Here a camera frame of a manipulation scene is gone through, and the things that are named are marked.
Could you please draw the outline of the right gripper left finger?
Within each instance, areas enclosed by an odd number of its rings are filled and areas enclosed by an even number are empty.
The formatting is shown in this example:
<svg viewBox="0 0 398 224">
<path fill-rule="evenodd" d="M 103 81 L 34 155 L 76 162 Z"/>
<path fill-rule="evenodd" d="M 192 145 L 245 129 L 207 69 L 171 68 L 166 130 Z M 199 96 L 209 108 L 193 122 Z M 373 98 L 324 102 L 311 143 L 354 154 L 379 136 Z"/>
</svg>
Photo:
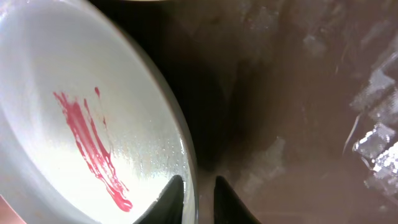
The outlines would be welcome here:
<svg viewBox="0 0 398 224">
<path fill-rule="evenodd" d="M 171 178 L 158 201 L 140 218 L 137 224 L 181 224 L 183 213 L 183 180 L 179 175 Z"/>
</svg>

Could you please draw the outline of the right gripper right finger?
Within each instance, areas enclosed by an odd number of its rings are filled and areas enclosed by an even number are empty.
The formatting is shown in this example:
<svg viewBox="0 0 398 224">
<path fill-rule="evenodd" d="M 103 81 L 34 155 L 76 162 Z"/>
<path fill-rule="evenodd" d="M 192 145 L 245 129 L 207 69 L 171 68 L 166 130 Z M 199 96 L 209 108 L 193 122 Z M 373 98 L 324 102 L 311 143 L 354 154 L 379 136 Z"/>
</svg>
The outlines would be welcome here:
<svg viewBox="0 0 398 224">
<path fill-rule="evenodd" d="M 213 215 L 214 224 L 261 224 L 220 175 L 215 181 Z"/>
</svg>

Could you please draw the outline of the white plate front stained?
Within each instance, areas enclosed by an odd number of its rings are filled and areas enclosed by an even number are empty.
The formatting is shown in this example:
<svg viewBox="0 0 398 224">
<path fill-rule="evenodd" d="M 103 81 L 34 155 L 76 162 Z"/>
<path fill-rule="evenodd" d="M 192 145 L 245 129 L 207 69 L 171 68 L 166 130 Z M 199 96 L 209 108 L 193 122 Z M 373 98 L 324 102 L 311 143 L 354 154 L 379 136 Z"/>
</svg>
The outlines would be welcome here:
<svg viewBox="0 0 398 224">
<path fill-rule="evenodd" d="M 171 89 L 88 1 L 1 2 L 1 196 L 27 223 L 136 223 L 196 161 Z"/>
</svg>

